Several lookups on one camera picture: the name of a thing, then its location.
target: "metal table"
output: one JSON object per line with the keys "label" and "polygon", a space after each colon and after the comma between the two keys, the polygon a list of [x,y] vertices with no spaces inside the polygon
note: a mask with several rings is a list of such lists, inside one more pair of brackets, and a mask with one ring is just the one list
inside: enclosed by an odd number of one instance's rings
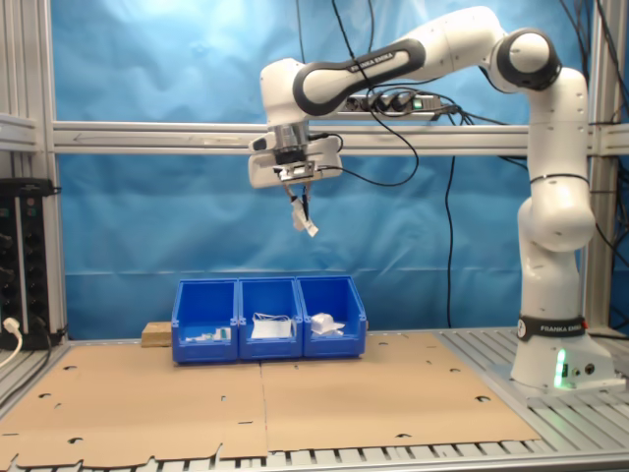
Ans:
{"label": "metal table", "polygon": [[[209,469],[250,470],[629,470],[629,393],[577,395],[545,400],[526,407],[487,374],[492,365],[513,362],[517,337],[513,328],[433,330],[487,385],[542,437],[540,441],[369,447],[272,452],[266,458],[155,461],[120,472],[185,472]],[[395,335],[397,331],[387,334]],[[57,347],[52,367],[77,345],[115,344],[137,340],[70,342]],[[629,360],[629,342],[601,339],[622,363]],[[22,353],[12,368],[0,374],[0,399],[24,378],[45,353]],[[5,411],[0,411],[0,418]],[[12,465],[10,471],[20,469]],[[32,472],[92,472],[74,467],[30,469]]]}

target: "blue bin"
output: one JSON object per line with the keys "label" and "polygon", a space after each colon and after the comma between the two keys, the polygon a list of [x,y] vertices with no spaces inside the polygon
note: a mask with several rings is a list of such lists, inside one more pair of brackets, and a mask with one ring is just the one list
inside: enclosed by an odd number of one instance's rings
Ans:
{"label": "blue bin", "polygon": [[[348,275],[297,277],[304,306],[304,357],[358,357],[365,352],[367,316],[354,280]],[[311,317],[328,313],[345,324],[342,336],[313,334]]]}
{"label": "blue bin", "polygon": [[[241,278],[239,292],[239,357],[247,360],[301,357],[303,318],[295,278]],[[293,323],[292,336],[252,339],[254,313],[288,316]]]}
{"label": "blue bin", "polygon": [[[236,279],[179,282],[172,318],[175,362],[228,362],[238,359],[237,283]],[[222,327],[230,330],[229,339],[190,340],[215,333]]]}

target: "blue backdrop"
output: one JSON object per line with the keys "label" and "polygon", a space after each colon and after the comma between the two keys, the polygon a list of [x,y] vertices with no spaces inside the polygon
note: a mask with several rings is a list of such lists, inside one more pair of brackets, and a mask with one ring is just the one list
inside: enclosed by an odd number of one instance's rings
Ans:
{"label": "blue backdrop", "polygon": [[[348,57],[331,4],[300,0],[307,61]],[[567,67],[576,37],[558,2],[373,0],[374,47],[456,9],[488,5],[506,30],[535,27]],[[258,74],[300,57],[293,0],[53,0],[60,120],[263,123]],[[365,52],[367,0],[338,0]],[[526,123],[520,95],[494,90],[478,69],[426,89],[465,109]],[[398,180],[412,157],[344,157],[352,170]],[[136,337],[168,320],[181,278],[342,273],[355,277],[371,328],[445,326],[450,159],[422,157],[407,185],[350,176],[314,185],[310,239],[292,228],[281,189],[250,188],[245,156],[62,155],[68,314],[74,338]],[[494,156],[457,159],[455,326],[514,325],[520,305],[516,213],[528,174]]]}

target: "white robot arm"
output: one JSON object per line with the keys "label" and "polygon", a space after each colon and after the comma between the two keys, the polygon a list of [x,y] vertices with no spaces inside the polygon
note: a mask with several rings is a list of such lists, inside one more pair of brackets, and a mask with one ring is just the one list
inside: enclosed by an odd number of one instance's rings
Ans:
{"label": "white robot arm", "polygon": [[475,7],[429,22],[356,61],[283,59],[268,65],[260,83],[269,132],[251,143],[252,185],[287,187],[339,175],[338,168],[328,168],[341,165],[336,139],[311,141],[308,120],[340,109],[351,93],[395,78],[424,81],[472,66],[496,89],[524,93],[531,107],[532,195],[518,213],[523,292],[512,377],[543,393],[620,385],[609,354],[586,334],[579,308],[574,252],[595,228],[587,86],[578,71],[561,67],[543,32],[507,34],[490,9]]}

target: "cardboard floor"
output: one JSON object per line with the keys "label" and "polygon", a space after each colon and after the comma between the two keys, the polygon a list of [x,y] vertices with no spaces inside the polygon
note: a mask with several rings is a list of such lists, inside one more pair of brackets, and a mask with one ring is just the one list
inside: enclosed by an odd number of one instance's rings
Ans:
{"label": "cardboard floor", "polygon": [[221,457],[255,457],[538,438],[430,333],[369,336],[357,360],[225,366],[85,346],[0,422],[0,469],[16,455],[21,467],[109,468],[211,457],[221,445]]}

